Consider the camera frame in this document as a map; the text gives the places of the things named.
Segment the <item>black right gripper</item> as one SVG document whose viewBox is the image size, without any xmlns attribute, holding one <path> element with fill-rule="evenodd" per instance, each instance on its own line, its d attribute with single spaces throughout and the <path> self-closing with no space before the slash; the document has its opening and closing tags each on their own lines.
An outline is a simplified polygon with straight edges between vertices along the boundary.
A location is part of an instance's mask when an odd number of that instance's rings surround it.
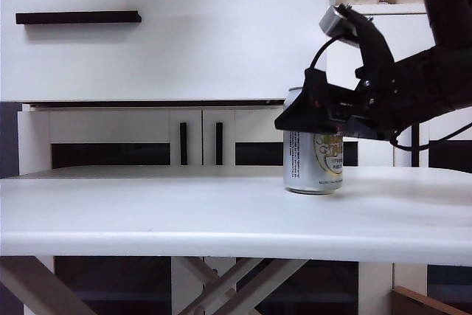
<svg viewBox="0 0 472 315">
<path fill-rule="evenodd" d="M 275 119 L 281 131 L 334 132 L 348 136 L 388 140 L 397 130 L 392 122 L 392 109 L 381 96 L 394 58 L 375 25 L 356 11 L 330 11 L 328 35 L 359 48 L 362 65 L 355 89 L 327 84 L 325 72 L 306 69 L 303 87 L 291 89 L 283 103 L 282 113 Z"/>
</svg>

